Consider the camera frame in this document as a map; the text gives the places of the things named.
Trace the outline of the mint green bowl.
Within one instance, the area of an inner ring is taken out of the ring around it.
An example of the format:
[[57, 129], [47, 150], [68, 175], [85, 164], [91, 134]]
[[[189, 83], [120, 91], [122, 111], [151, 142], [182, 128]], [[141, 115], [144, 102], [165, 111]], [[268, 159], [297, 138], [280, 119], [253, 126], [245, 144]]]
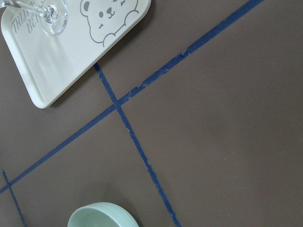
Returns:
[[109, 202], [97, 202], [75, 210], [69, 227], [137, 227], [133, 216], [124, 208]]

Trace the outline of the cream bear tray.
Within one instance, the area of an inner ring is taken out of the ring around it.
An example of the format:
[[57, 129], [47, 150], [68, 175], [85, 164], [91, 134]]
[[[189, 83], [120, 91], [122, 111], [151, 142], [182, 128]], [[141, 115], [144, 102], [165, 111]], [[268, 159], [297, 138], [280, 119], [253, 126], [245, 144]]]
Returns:
[[67, 23], [59, 35], [48, 35], [38, 15], [6, 8], [1, 31], [33, 104], [49, 107], [143, 19], [150, 4], [68, 0]]

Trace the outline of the clear wine glass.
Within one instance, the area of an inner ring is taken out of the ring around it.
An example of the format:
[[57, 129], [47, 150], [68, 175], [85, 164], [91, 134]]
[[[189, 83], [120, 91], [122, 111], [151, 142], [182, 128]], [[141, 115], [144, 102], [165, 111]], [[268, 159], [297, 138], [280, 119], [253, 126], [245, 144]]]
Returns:
[[35, 13], [42, 20], [48, 35], [59, 35], [65, 29], [68, 10], [64, 0], [43, 0], [42, 3], [24, 3], [21, 0], [1, 0], [1, 8], [13, 7]]

